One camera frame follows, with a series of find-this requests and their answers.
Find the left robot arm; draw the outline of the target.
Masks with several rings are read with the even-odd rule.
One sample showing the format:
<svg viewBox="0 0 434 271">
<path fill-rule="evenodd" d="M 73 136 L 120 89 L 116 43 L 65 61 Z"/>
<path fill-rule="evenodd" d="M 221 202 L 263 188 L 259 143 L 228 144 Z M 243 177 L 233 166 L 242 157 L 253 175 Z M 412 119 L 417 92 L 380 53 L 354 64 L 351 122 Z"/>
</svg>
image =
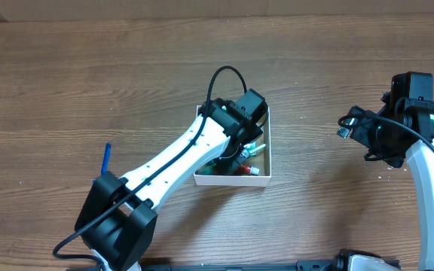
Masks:
<svg viewBox="0 0 434 271">
<path fill-rule="evenodd" d="M 110 171 L 94 182 L 77 219 L 98 270 L 137 270 L 151 244 L 157 213 L 198 169 L 213 162 L 232 174 L 249 157 L 245 146 L 263 133 L 258 121 L 268 110 L 263 96 L 247 90 L 236 102 L 215 99 L 176 141 L 155 158 L 120 178 Z"/>
</svg>

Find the red Colgate toothpaste tube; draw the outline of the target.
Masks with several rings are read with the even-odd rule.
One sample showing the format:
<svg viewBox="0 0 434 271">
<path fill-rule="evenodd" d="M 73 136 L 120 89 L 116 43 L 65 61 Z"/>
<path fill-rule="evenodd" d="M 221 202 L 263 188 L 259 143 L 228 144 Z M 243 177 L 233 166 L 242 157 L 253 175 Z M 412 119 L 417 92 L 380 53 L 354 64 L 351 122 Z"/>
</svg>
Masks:
<svg viewBox="0 0 434 271">
<path fill-rule="evenodd" d="M 259 175 L 260 169 L 254 166 L 240 165 L 237 173 L 241 175 Z"/>
</svg>

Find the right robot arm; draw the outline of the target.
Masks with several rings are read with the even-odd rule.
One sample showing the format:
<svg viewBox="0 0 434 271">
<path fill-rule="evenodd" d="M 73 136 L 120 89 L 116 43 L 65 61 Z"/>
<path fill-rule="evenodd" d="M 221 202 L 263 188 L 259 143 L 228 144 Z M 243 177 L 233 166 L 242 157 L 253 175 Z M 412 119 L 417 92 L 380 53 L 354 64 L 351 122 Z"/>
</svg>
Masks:
<svg viewBox="0 0 434 271">
<path fill-rule="evenodd" d="M 394 75 L 382 109 L 353 106 L 338 120 L 337 134 L 368 150 L 366 161 L 408 165 L 415 187 L 420 225 L 420 270 L 434 270 L 434 99 L 430 73 Z"/>
</svg>

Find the green toothbrush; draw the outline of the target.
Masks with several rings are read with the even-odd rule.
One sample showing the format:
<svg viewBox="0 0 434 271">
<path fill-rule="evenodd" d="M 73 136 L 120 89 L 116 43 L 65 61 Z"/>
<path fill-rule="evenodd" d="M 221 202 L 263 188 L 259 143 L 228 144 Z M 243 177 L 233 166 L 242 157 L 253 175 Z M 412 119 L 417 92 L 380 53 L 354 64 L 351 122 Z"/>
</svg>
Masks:
<svg viewBox="0 0 434 271">
<path fill-rule="evenodd" d="M 250 156 L 256 156 L 257 153 L 258 153 L 259 151 L 264 150 L 265 147 L 266 147 L 266 144 L 260 144 L 260 145 L 257 145 L 256 142 L 253 142 L 253 143 L 249 143 L 249 144 L 247 144 L 247 145 L 244 145 L 244 148 L 249 152 L 249 155 L 250 155 Z"/>
</svg>

